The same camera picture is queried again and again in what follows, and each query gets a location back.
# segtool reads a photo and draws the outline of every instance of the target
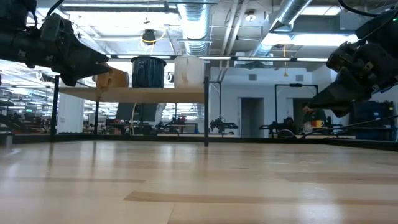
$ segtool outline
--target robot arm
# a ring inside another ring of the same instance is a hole
[[[310,101],[311,108],[349,113],[353,101],[365,101],[398,82],[398,9],[371,19],[357,31],[357,43],[343,43],[326,65],[338,72],[335,82]]]
[[[48,16],[42,27],[26,27],[27,14],[34,12],[36,0],[0,1],[0,59],[49,67],[62,81],[75,86],[77,80],[109,68],[99,63],[108,57],[79,42],[72,23],[58,14]]]

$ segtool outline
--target doorway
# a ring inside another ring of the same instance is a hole
[[[304,112],[303,112],[303,104],[305,102],[309,102],[311,98],[294,98],[293,99],[293,120],[294,124],[297,128],[302,127]]]
[[[241,98],[241,137],[263,138],[259,126],[264,124],[264,99]]]

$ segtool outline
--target white jug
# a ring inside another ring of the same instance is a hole
[[[202,58],[184,55],[174,59],[175,88],[203,88],[205,62]]]

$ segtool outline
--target wooden floor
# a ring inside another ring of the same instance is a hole
[[[398,153],[85,141],[0,150],[0,223],[398,223]]]

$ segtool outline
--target shelf leg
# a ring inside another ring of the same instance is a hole
[[[204,83],[204,93],[205,93],[205,147],[209,146],[209,74],[210,67],[205,67],[205,83]]]
[[[95,103],[95,118],[94,118],[94,139],[97,140],[97,132],[98,132],[98,113],[100,110],[100,103],[97,101]]]
[[[58,108],[58,93],[60,91],[60,76],[55,76],[54,83],[54,99],[52,101],[52,116],[51,116],[51,130],[50,130],[50,142],[55,142],[55,127],[57,123],[57,108]]]

